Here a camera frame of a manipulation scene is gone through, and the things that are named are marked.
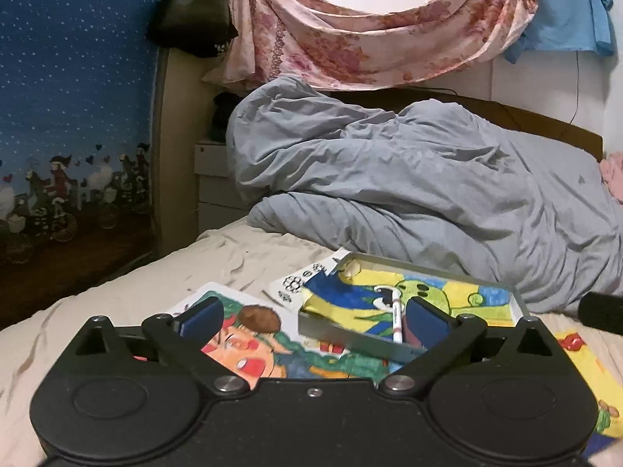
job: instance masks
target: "blue curtain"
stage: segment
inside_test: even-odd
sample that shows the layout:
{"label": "blue curtain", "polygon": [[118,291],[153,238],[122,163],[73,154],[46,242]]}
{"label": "blue curtain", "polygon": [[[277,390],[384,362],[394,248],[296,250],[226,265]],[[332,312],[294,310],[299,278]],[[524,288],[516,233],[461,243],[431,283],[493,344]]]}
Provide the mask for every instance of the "blue curtain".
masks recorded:
{"label": "blue curtain", "polygon": [[0,0],[0,298],[23,315],[151,243],[156,1]]}

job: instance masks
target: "open mouth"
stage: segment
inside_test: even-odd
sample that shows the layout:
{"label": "open mouth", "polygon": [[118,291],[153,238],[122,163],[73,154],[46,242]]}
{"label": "open mouth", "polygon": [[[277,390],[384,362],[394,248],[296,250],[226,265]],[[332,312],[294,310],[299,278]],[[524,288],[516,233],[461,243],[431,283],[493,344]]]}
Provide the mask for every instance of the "open mouth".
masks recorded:
{"label": "open mouth", "polygon": [[260,377],[264,373],[266,362],[261,358],[242,358],[236,363],[236,369],[252,377]]}

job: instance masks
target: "wooden headboard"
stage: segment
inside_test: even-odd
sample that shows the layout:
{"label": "wooden headboard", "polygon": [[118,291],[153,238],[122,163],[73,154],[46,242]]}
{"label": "wooden headboard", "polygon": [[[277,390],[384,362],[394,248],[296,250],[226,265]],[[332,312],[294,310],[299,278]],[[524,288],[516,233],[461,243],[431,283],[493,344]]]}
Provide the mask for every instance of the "wooden headboard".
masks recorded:
{"label": "wooden headboard", "polygon": [[467,98],[465,96],[448,95],[439,91],[425,89],[405,90],[390,89],[379,91],[340,91],[331,96],[345,103],[362,105],[368,108],[381,108],[399,112],[413,102],[435,98],[441,102],[456,102],[467,110],[485,118],[487,121],[509,130],[518,130],[549,139],[566,142],[574,147],[584,149],[592,154],[597,161],[604,155],[603,140],[600,135],[583,128],[563,123],[556,119],[535,114],[497,102]]}

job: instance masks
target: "silver bolt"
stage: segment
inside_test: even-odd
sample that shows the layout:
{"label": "silver bolt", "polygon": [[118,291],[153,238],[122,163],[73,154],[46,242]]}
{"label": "silver bolt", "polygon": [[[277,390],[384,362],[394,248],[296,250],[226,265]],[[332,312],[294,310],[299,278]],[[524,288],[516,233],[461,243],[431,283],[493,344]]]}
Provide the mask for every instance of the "silver bolt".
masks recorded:
{"label": "silver bolt", "polygon": [[307,395],[315,399],[316,397],[320,397],[322,395],[322,390],[320,388],[310,388],[307,390]]}
{"label": "silver bolt", "polygon": [[238,376],[220,376],[214,380],[214,387],[222,393],[236,393],[245,387],[247,382]]}
{"label": "silver bolt", "polygon": [[408,392],[415,386],[415,381],[409,376],[389,376],[383,384],[391,392]]}

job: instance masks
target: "marker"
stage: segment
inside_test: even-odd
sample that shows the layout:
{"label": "marker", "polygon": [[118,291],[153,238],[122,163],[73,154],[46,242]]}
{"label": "marker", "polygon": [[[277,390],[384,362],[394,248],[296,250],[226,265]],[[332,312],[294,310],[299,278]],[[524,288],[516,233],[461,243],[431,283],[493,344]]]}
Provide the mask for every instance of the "marker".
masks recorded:
{"label": "marker", "polygon": [[391,291],[392,331],[394,342],[403,343],[403,304],[400,301],[401,293],[397,289]]}

